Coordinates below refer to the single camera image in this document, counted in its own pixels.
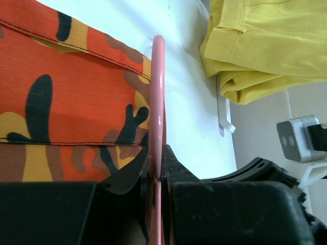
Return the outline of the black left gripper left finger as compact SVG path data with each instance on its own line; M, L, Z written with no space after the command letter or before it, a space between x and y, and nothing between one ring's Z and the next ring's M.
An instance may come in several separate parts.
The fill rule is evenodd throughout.
M1 148L1 244L149 244L148 150L101 182L20 182L22 144Z

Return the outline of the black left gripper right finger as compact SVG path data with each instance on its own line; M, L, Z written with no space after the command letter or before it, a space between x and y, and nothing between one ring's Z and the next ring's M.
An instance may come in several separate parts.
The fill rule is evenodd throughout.
M293 191L281 182L203 182L163 148L166 244L315 244Z

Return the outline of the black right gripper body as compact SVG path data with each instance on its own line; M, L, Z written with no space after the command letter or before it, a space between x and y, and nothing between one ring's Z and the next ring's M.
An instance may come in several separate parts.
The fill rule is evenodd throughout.
M203 179L203 182L237 182L237 181L274 181L281 182L288 186L302 208L316 244L326 244L326 225L314 215L307 212L304 202L307 195L299 188L300 181L291 176L284 168L260 157L254 158L241 169L221 177Z

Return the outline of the pink wire hanger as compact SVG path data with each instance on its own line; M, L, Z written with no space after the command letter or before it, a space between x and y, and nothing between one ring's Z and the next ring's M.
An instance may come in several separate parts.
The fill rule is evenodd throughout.
M160 176L165 110L165 41L161 35L156 35L153 39L149 105L149 176L153 181L155 194L151 242L161 244Z

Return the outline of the orange camouflage trousers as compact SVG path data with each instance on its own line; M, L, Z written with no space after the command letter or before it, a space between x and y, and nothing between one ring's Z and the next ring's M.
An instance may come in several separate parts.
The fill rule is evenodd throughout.
M148 145L150 60L38 1L1 1L1 181L102 181Z

